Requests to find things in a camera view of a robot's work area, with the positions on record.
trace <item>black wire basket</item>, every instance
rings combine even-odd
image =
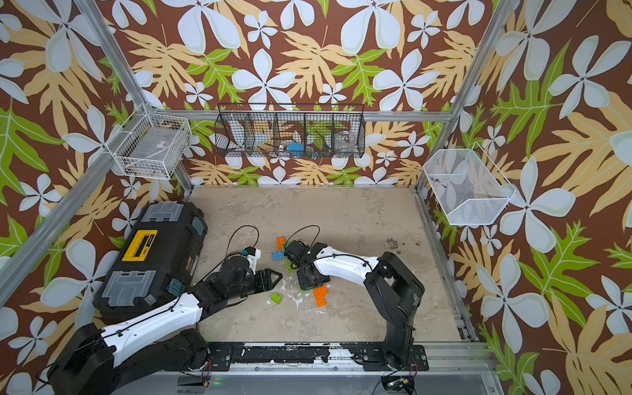
[[[364,154],[363,106],[354,106],[352,111],[301,111],[297,106],[294,105],[297,111],[220,109],[215,121],[217,152],[224,157],[316,158]]]

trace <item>orange lego brick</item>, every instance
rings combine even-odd
[[[322,286],[320,288],[316,288],[313,292],[314,292],[314,295],[325,296],[325,295],[329,294],[329,292],[327,292],[327,287],[325,287],[325,286]]]
[[[314,298],[316,299],[316,305],[318,307],[323,307],[327,305],[327,301],[325,300],[325,295],[327,295],[328,292],[325,286],[316,288],[315,290],[313,290],[313,293],[314,293]]]
[[[316,305],[319,308],[327,305],[327,301],[325,300],[325,296],[314,294],[314,298],[316,299]]]
[[[285,244],[285,237],[277,237],[277,247],[279,251],[283,251],[283,245]]]

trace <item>sticker label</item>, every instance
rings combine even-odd
[[[189,276],[193,275],[193,272],[195,271],[195,267],[197,266],[197,260],[200,258],[199,255],[195,256],[195,260],[193,261],[193,267],[191,268],[191,271],[189,272]]]

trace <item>yellow toolbox handle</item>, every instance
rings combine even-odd
[[[156,237],[158,230],[139,230],[136,231],[134,238],[132,239],[130,246],[123,255],[124,261],[144,261],[147,258],[149,248]]]

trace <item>floral wallpaper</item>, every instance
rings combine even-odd
[[[157,108],[448,111],[495,1],[115,0],[98,6]],[[214,119],[191,122],[203,185],[416,183],[442,124],[367,124],[359,158],[223,158]],[[320,138],[317,130],[301,141]],[[231,142],[241,146],[244,141]]]
[[[400,111],[443,109],[496,3],[98,2],[155,107],[344,102]]]
[[[631,27],[629,1],[524,0],[449,142],[518,192],[472,227],[429,193],[508,394],[632,392]]]
[[[109,155],[104,144],[132,106],[71,0],[0,0],[0,40],[1,267]],[[75,328],[103,326],[92,298],[124,237],[145,204],[177,198],[175,182],[108,173],[0,308],[1,393],[52,394],[35,374]]]

